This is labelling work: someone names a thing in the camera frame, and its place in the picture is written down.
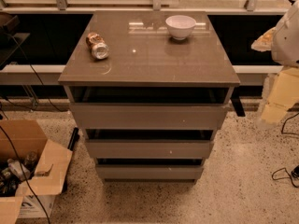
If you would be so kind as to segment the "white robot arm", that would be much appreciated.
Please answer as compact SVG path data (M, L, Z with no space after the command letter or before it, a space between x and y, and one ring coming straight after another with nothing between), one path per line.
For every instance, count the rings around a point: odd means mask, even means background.
M272 60L281 65L264 97L260 115L261 122L274 125L299 102L299 1L292 4L275 27L255 40L251 48L270 51Z

